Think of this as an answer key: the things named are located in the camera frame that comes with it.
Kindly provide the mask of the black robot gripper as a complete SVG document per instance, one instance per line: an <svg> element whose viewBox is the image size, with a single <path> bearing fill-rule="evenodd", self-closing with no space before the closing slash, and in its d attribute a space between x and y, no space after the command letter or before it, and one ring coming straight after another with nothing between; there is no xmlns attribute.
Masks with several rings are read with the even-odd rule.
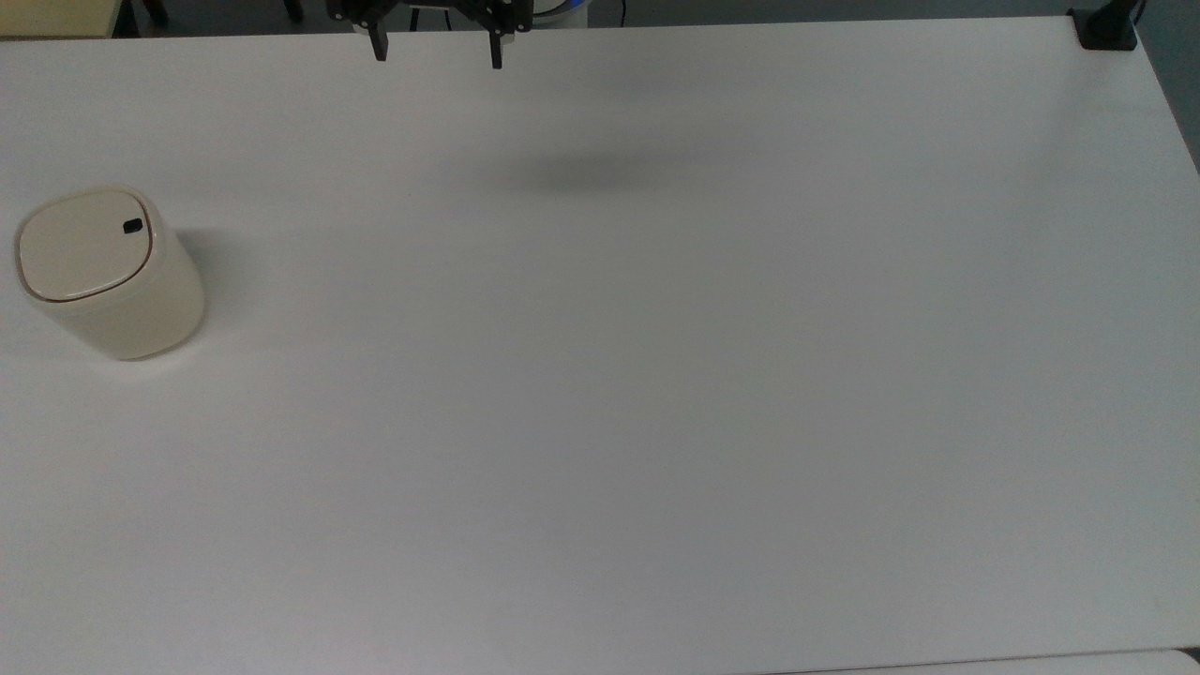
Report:
<svg viewBox="0 0 1200 675"><path fill-rule="evenodd" d="M398 6L450 11L484 26L490 32L492 68L503 68L505 35L527 32L533 20L532 1L326 1L330 19L346 22L352 30L368 34L374 59L388 60L389 41L385 19Z"/></svg>

